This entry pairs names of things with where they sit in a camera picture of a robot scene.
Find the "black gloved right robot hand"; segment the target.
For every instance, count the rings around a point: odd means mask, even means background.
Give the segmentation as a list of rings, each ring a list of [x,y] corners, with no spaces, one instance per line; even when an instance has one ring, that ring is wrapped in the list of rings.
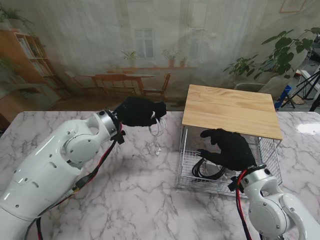
[[[200,137],[209,137],[210,143],[220,148],[220,153],[198,149],[197,154],[207,161],[232,171],[243,171],[257,165],[246,139],[237,132],[207,129],[201,132]]]

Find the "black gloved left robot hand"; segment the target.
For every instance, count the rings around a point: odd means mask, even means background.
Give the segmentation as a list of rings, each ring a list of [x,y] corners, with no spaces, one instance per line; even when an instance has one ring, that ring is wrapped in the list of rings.
[[[153,102],[149,99],[129,96],[114,111],[120,122],[129,127],[150,127],[157,124],[166,115],[164,102]]]

